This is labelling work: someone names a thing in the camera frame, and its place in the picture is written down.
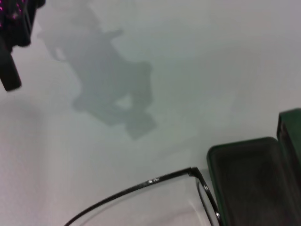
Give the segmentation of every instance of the white surface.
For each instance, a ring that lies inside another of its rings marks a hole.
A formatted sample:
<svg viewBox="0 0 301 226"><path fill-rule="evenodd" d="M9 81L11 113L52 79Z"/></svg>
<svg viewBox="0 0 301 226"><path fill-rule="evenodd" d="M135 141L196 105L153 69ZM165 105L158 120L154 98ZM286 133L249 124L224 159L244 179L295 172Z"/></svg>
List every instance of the white surface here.
<svg viewBox="0 0 301 226"><path fill-rule="evenodd" d="M48 0L0 92L0 224L59 226L300 106L296 0Z"/></svg>

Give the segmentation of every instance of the black object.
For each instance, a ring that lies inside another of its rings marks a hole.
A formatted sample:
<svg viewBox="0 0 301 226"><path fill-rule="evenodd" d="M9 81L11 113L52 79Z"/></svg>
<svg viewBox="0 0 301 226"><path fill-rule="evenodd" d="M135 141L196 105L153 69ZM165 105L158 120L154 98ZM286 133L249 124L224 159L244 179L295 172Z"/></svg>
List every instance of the black object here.
<svg viewBox="0 0 301 226"><path fill-rule="evenodd" d="M212 218L208 212L208 209L207 209L207 206L205 205L204 203L204 199L201 195L201 192L199 190L199 186L198 186L198 183L201 183L204 191L206 192L206 195L208 196L208 199L213 207L213 210L214 210L214 213L215 213L215 216L217 218L217 221L219 223L219 225L221 226L222 225L222 222L220 220L220 213L217 209L217 206L214 202L214 199L213 199L213 196L211 195L211 192L209 191L208 189L208 186L201 174L201 172L198 170L198 168L196 167L193 167L193 168L187 168L187 169L183 169L183 170L180 170L180 171L177 171L177 172L173 172L173 173L170 173L170 174L167 174L167 175L164 175L164 176L160 176L158 178L154 178L154 179L151 179L151 180L147 180L141 184L138 184L136 186L133 186L133 187L130 187L124 191L121 191L117 194L114 194L92 206L90 206L89 208L85 209L84 211L82 211L81 213L79 213L78 215L76 215L75 217L73 217L71 220L69 220L64 226L70 226L74 221L76 221L77 219L81 218L82 216L86 215L87 213L91 212L92 210L108 203L108 202L111 202L117 198L120 198L121 196L124 196L126 194L129 194L129 193L132 193L134 191L137 191L139 189L142 189L142 188L145 188L145 187L148 187L148 186L151 186L151 185L155 185L155 184L158 184L160 182L164 182L164 181L167 181L167 180L170 180L170 179L173 179L173 178L177 178L177 177L181 177L181 176L185 176L185 175L189 175L190 177L195 177L196 178L196 183L197 183L197 188L198 188L198 194L200 196L200 199L203 203L203 206L205 208L205 211L206 211L206 214L209 218L209 221L210 223L212 224Z"/></svg>
<svg viewBox="0 0 301 226"><path fill-rule="evenodd" d="M6 91L21 87L11 52L31 43L36 10L45 0L0 0L0 80Z"/></svg>
<svg viewBox="0 0 301 226"><path fill-rule="evenodd" d="M277 136L209 150L224 225L301 225L300 109L280 114Z"/></svg>

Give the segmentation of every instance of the eyeglass frame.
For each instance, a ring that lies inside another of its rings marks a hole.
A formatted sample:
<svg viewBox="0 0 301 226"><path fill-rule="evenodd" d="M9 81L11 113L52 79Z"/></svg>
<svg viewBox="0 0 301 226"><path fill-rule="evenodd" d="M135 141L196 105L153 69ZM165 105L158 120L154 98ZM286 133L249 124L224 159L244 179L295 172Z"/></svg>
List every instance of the eyeglass frame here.
<svg viewBox="0 0 301 226"><path fill-rule="evenodd" d="M184 176L184 175L188 175L190 177L195 177L196 178L196 185L197 185L198 194L199 194L201 202L204 206L204 209L205 209L205 212L206 212L207 217L209 219L209 222L213 226L213 221L211 219L208 208L205 205L204 199L203 199L203 197L201 195L201 192L200 192L199 183L202 185L202 187L203 187L203 189L204 189L204 191L205 191L205 193L206 193L206 195L207 195L207 197L208 197L208 199L209 199L209 201L212 205L212 208L214 210L217 222L219 223L219 226L222 226L221 215L218 211L217 205L216 205L216 203L214 201L214 198L213 198L213 196L212 196L212 194L211 194L211 192L208 188L208 185L206 184L201 172L199 171L199 169L197 167L189 167L189 168L182 169L182 170L179 170L179 171L176 171L176 172L173 172L173 173L169 173L169 174L157 177L157 178L153 178L153 179L147 180L143 183L140 183L138 185L135 185L133 187L130 187L128 189L125 189L121 192L118 192L114 195L111 195L108 198L103 199L100 202L97 202L94 205L86 208L85 210L83 210L82 212L80 212L79 214L74 216L72 219L70 219L64 226L70 226L72 223L74 223L76 220L78 220L82 216L86 215L87 213L95 210L96 208L98 208L98 207L100 207L100 206L102 206L102 205L104 205L108 202L111 202L111 201L113 201L117 198L120 198L121 196L124 196L126 194L130 194L130 193L135 192L137 190L140 190L142 188L146 188L146 187L149 187L151 185L155 185L155 184L158 184L158 183L161 183L161 182L173 179L173 178L181 177L181 176Z"/></svg>

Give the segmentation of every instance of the eyeglass temple arm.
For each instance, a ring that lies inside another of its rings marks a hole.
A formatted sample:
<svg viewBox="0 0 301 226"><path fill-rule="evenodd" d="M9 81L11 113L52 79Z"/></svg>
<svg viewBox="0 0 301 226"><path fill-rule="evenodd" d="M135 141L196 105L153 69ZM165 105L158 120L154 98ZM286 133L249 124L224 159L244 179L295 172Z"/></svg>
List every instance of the eyeglass temple arm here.
<svg viewBox="0 0 301 226"><path fill-rule="evenodd" d="M169 174L166 174L166 175L163 175L163 176L151 179L151 180L147 180L147 181L145 181L141 184L135 185L135 186L130 187L126 190L123 190L123 191L118 192L114 195L111 195L110 197L108 197L108 198L106 198L106 199L104 199L100 202L97 202L94 205L86 208L85 210L83 210L82 212L80 212L79 214L74 216L71 220L69 220L64 226L70 226L74 221L78 220L79 218L86 215L87 213L89 213L89 212L93 211L94 209L96 209L96 208L98 208L98 207L100 207L100 206L102 206L102 205L104 205L104 204L106 204L110 201L113 201L114 199L117 199L121 196L132 193L132 192L137 191L139 189L149 187L151 185L155 185L157 183L167 181L167 180L170 180L170 179L173 179L173 178L177 178L177 177L180 177L180 176L184 176L184 175L189 175L190 177L195 177L195 178L198 178L200 180L202 186L204 187L204 190L205 190L206 194L208 195L208 198L209 198L209 200L210 200L210 202L213 206L213 209L214 209L215 214L216 214L216 216L218 218L218 221L219 221L219 212L218 212L217 206L214 202L213 196L211 195L211 193L208 189L208 186L207 186L201 172L198 170L197 167L193 167L193 168L189 167L189 168L179 170L179 171L176 171L176 172L173 172L173 173L169 173Z"/></svg>

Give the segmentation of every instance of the eyeglasses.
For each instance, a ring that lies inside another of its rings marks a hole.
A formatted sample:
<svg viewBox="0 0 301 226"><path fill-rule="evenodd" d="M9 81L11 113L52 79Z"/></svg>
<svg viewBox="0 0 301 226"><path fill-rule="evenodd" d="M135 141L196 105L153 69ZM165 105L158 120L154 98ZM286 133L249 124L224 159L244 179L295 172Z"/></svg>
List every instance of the eyeglasses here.
<svg viewBox="0 0 301 226"><path fill-rule="evenodd" d="M214 226L214 225L222 226L222 220L221 220L221 216L218 211L217 205L214 201L214 198L213 198L201 172L199 171L199 169L197 167L192 167L192 168L190 167L190 168L186 168L186 169L183 169L180 171L166 174L166 175L163 175L163 176L160 176L157 178L153 178L153 179L147 180L143 183L140 183L138 185L135 185L133 187L130 187L126 190L123 190L119 193L116 193L116 194L86 208L85 210L83 210L82 212L80 212L79 214L74 216L71 220L69 220L64 226L70 226L72 223L74 223L76 220L78 220L82 216L84 216L84 215L88 214L89 212L95 210L96 208L99 208L100 206L103 206L103 205L105 205L115 199L118 199L124 195L130 194L137 190L140 190L140 189L143 189L143 188L146 188L146 187L149 187L149 186L152 186L152 185L164 182L164 181L171 180L173 178L185 176L185 175L194 177L196 179L196 186L197 186L198 194L201 199L202 205L204 206L204 209L205 209L205 212L209 219L210 224L212 226Z"/></svg>

